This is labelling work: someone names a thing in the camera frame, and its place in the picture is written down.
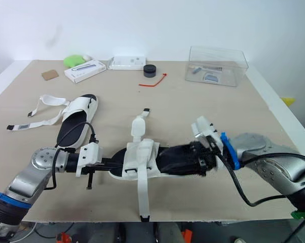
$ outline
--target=red object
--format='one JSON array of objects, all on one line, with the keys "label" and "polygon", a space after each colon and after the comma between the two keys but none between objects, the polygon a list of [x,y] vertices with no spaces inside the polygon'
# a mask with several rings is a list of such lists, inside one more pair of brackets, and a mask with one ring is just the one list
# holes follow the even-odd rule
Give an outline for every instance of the red object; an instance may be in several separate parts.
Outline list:
[{"label": "red object", "polygon": [[182,232],[185,243],[191,243],[192,234],[193,234],[193,232],[190,231],[189,229],[186,229],[185,231]]},{"label": "red object", "polygon": [[70,235],[65,232],[58,234],[56,240],[56,243],[72,243]]},{"label": "red object", "polygon": [[157,82],[157,83],[155,83],[154,85],[143,85],[143,84],[139,84],[140,86],[144,86],[144,87],[155,87],[155,86],[157,86],[163,79],[164,79],[164,77],[166,77],[167,76],[167,73],[163,73],[163,76],[162,76],[162,78]]}]

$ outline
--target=white table edge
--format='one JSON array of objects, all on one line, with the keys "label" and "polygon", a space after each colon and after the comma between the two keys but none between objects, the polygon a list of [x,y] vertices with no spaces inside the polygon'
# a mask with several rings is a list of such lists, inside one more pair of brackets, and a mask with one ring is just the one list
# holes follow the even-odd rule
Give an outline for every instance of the white table edge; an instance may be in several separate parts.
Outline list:
[{"label": "white table edge", "polygon": [[[0,74],[0,94],[31,61],[32,60],[16,60]],[[301,154],[305,155],[305,128],[254,66],[249,66],[246,75],[296,148]]]}]

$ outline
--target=barcode label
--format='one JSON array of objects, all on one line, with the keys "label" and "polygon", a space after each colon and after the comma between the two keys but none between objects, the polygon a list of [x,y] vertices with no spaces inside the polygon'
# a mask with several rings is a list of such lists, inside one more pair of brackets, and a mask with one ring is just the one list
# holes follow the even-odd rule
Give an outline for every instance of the barcode label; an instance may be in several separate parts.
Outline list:
[{"label": "barcode label", "polygon": [[18,130],[27,129],[27,128],[29,128],[29,126],[30,126],[30,124],[20,125]]}]

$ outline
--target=yellow object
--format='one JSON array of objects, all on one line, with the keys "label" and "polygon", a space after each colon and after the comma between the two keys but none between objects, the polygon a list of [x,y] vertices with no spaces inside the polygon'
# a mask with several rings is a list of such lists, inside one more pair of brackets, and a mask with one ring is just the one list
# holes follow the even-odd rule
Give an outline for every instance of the yellow object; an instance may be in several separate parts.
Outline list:
[{"label": "yellow object", "polygon": [[281,97],[281,99],[283,100],[283,102],[287,105],[290,106],[295,102],[294,98],[286,98],[286,97]]}]

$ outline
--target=wooden table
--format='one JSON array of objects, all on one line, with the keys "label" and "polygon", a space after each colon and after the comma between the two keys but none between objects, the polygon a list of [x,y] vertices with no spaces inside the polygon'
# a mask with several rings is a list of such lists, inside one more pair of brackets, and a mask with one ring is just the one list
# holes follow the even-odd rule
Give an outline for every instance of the wooden table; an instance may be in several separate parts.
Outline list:
[{"label": "wooden table", "polygon": [[[127,142],[131,122],[143,108],[150,108],[146,135],[161,146],[185,144],[194,139],[190,125],[204,115],[219,132],[234,137],[244,132],[260,133],[277,144],[294,147],[275,116],[251,81],[245,76],[237,88],[184,80],[184,62],[153,62],[155,79],[141,71],[108,70],[74,84],[63,74],[62,61],[32,61],[0,95],[0,191],[30,162],[40,147],[54,146],[61,122],[25,131],[8,131],[8,124],[23,124],[49,119],[60,107],[40,108],[27,117],[42,94],[72,100],[83,94],[98,97],[99,108],[92,124],[111,157]],[[44,81],[41,73],[55,69],[59,77]],[[156,87],[138,84],[155,83]],[[251,201],[276,195],[270,185],[250,169],[237,171]],[[24,218],[29,221],[111,222],[140,221],[135,181],[120,181],[107,172],[96,172],[93,189],[86,190],[87,176],[57,174],[58,187],[44,191]],[[207,177],[153,178],[149,180],[152,221],[261,220],[290,218],[294,207],[286,199],[266,202],[255,208],[244,204],[226,170]]]}]

